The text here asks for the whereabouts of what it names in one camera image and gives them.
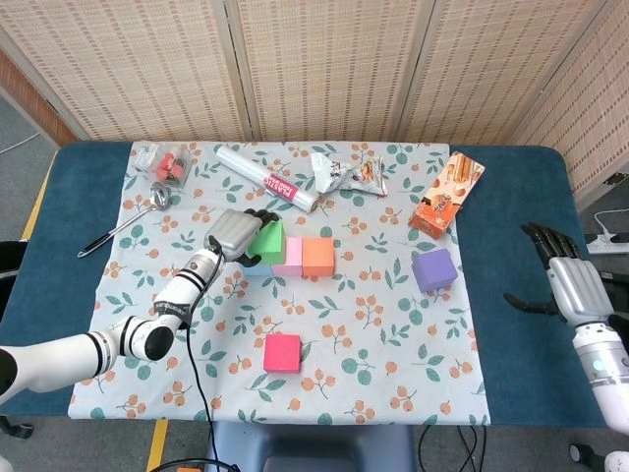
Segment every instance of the pink cube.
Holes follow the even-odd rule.
[[[284,264],[272,265],[273,275],[299,277],[302,274],[302,238],[286,238]]]
[[[264,369],[267,372],[298,374],[302,341],[297,334],[269,334],[264,342]]]

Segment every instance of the black chair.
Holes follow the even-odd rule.
[[[0,242],[0,322],[2,322],[11,289],[18,276],[26,250],[26,241]],[[6,416],[0,416],[0,431],[14,438],[25,440],[32,435],[33,426],[28,424],[12,425]]]

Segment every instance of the floral tablecloth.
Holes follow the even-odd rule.
[[[137,315],[154,318],[153,296],[195,250],[227,207],[268,208],[288,236],[331,236],[332,278],[249,277],[229,264],[201,300],[192,328],[201,385],[217,420],[310,424],[488,423],[483,373],[469,309],[456,225],[439,241],[407,226],[448,145],[249,143],[231,148],[314,191],[311,152],[346,161],[384,156],[389,195],[333,193],[303,213],[265,194],[215,156],[219,143],[185,143],[188,182],[172,207],[152,211],[116,235],[96,289],[91,329]],[[143,143],[135,143],[132,154]],[[129,165],[118,222],[149,205],[151,176]],[[458,267],[451,287],[423,294],[411,272],[416,253],[447,248]],[[265,337],[302,338],[299,375],[262,369]],[[182,332],[161,361],[119,358],[78,383],[73,418],[204,420]]]

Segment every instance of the black robotic finger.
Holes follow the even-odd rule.
[[[523,302],[512,293],[503,293],[504,299],[511,304],[515,309],[525,313],[541,313],[544,315],[558,315],[559,310],[557,305],[551,302]]]
[[[579,248],[577,248],[577,245],[570,236],[560,233],[555,229],[547,228],[546,230],[552,231],[552,233],[554,233],[555,240],[561,246],[561,249],[568,258],[581,259]]]
[[[277,215],[277,213],[273,213],[271,211],[266,211],[265,209],[261,209],[259,211],[256,211],[254,213],[254,216],[258,217],[259,219],[262,220],[262,228],[264,226],[266,226],[268,223],[270,223],[271,221],[278,221],[279,220],[279,216]]]
[[[262,260],[262,257],[260,257],[259,255],[255,255],[252,258],[250,258],[246,254],[243,254],[235,261],[239,263],[242,267],[253,267],[257,265],[257,263],[259,263],[261,260]]]
[[[555,239],[554,230],[546,228],[545,226],[541,226],[540,224],[535,224],[535,223],[532,223],[532,224],[540,232],[540,234],[542,234],[543,244],[546,244],[549,247],[554,257],[563,258],[563,257],[568,256],[567,254],[563,252],[563,250],[561,249],[561,246]]]
[[[556,257],[557,254],[555,254],[551,250],[550,246],[545,242],[544,236],[534,223],[523,224],[520,227],[522,228],[522,231],[529,235],[533,244],[535,244],[535,249],[540,256],[540,259],[542,259],[543,268],[548,268],[548,261]]]

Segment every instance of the gray floor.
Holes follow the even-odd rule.
[[[32,135],[34,130],[0,99],[0,149]],[[52,155],[38,137],[18,149],[0,154],[0,241],[22,234]],[[629,182],[588,208],[582,215],[587,232],[597,232],[592,213],[629,203]],[[604,216],[610,231],[629,231],[629,213]],[[629,257],[597,259],[601,269],[629,273]],[[143,471],[152,439],[152,422],[71,421],[66,418],[27,418],[35,433],[27,441],[0,436],[0,455],[27,471]],[[422,429],[417,429],[417,437]],[[164,460],[204,455],[207,426],[170,422]],[[586,470],[570,462],[567,445],[589,443],[600,453],[629,449],[629,439],[604,429],[490,427],[487,430],[486,471],[568,472]],[[455,428],[433,428],[422,448],[428,471],[457,471],[464,449]]]
[[[25,140],[36,130],[0,97],[0,150]],[[54,147],[37,136],[16,149],[0,154],[0,241],[22,236]]]

